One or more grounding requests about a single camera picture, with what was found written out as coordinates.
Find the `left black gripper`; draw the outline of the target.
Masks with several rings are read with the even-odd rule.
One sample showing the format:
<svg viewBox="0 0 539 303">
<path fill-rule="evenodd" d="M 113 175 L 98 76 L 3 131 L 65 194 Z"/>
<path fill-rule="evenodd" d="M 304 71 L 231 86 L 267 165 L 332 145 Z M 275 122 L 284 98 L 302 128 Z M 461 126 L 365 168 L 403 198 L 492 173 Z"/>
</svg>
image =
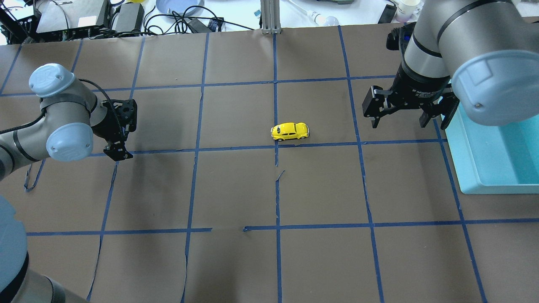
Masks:
<svg viewBox="0 0 539 303">
<path fill-rule="evenodd" d="M 125 133 L 136 131 L 137 127 L 137 103 L 133 99 L 103 101 L 101 105 L 106 110 L 104 119 L 100 122 L 100 138 L 106 140 L 104 154 L 114 161 L 132 159 L 133 154 L 126 147 L 127 137 Z"/>
</svg>

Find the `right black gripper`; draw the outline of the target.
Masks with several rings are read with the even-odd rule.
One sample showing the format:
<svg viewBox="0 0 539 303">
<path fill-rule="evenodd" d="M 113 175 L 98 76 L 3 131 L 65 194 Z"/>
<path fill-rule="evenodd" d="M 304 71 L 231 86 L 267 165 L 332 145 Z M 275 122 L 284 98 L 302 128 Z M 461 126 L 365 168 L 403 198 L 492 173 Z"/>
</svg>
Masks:
<svg viewBox="0 0 539 303">
<path fill-rule="evenodd" d="M 401 63 L 390 90 L 371 86 L 362 103 L 364 117 L 371 119 L 373 129 L 381 117 L 403 109 L 422 109 L 419 126 L 425 128 L 431 119 L 443 116 L 441 130 L 450 125 L 460 100 L 456 96 L 442 96 L 450 77 L 426 77 Z"/>
</svg>

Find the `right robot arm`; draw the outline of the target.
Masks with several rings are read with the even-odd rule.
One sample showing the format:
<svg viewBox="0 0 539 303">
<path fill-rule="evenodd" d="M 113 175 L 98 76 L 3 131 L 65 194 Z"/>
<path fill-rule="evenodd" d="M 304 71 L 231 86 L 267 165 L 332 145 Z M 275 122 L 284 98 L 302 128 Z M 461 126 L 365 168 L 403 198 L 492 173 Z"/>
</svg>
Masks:
<svg viewBox="0 0 539 303">
<path fill-rule="evenodd" d="M 427 0 L 418 21 L 394 28 L 388 50 L 402 56 L 391 88 L 373 85 L 364 117 L 421 109 L 419 124 L 462 107 L 473 122 L 504 126 L 538 115 L 538 23 L 511 0 Z"/>
</svg>

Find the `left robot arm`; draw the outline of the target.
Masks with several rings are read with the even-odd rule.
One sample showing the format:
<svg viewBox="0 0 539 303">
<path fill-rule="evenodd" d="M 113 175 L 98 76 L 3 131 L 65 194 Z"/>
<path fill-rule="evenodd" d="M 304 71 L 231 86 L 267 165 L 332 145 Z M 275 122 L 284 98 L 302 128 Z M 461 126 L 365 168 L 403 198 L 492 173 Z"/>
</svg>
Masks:
<svg viewBox="0 0 539 303">
<path fill-rule="evenodd" d="M 57 63 L 45 64 L 29 77 L 39 97 L 40 115 L 33 122 L 3 130 L 0 136 L 0 176 L 52 158 L 79 161 L 93 150 L 93 138 L 106 141 L 104 153 L 114 161 L 131 159 L 125 147 L 136 131 L 137 104 L 133 99 L 100 101 L 87 88 L 89 81 Z M 29 268 L 27 233 L 15 219 L 14 207 L 1 198 L 0 256 L 2 303 L 84 303 L 86 299 L 54 279 Z"/>
</svg>

